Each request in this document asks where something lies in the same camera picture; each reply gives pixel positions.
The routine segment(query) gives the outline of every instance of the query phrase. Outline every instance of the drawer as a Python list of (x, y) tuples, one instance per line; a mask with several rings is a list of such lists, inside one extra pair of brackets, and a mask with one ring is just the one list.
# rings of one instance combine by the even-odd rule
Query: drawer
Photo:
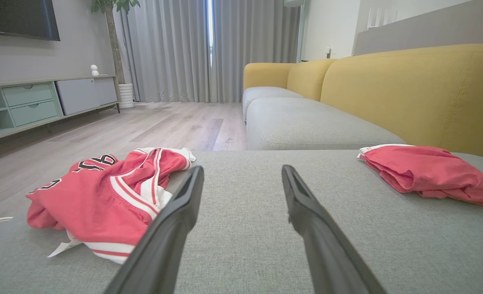
[(16, 127), (58, 115), (53, 101), (13, 108), (10, 112)]
[(8, 106), (53, 99), (49, 84), (2, 88)]

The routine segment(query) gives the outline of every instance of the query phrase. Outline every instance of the curtain fold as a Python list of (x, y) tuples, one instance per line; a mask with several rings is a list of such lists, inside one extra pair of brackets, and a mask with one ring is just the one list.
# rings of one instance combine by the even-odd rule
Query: curtain fold
[(213, 0), (210, 100), (240, 102), (251, 62), (295, 62), (299, 7), (283, 0)]
[(127, 17), (140, 100), (210, 102), (206, 0), (149, 0)]

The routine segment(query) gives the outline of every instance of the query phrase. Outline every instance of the cabinet door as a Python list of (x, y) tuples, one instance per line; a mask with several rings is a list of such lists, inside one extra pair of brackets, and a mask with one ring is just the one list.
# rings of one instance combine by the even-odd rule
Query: cabinet door
[(115, 82), (113, 81), (113, 78), (96, 78), (95, 89), (100, 105), (117, 101)]
[(59, 80), (57, 87), (65, 115), (100, 106), (93, 78)]

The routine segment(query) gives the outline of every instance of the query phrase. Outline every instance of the gray wall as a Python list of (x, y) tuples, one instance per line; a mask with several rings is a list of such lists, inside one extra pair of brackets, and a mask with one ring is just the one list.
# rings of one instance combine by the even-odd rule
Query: gray wall
[(53, 0), (58, 41), (0, 36), (0, 82), (114, 74), (104, 14), (91, 13), (91, 0)]
[(483, 43), (483, 0), (432, 11), (359, 33), (355, 55)]

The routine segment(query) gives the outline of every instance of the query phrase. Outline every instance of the television screen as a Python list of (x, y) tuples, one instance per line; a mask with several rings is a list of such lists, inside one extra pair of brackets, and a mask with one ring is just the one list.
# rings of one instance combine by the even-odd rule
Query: television screen
[(0, 0), (0, 35), (60, 41), (51, 0)]

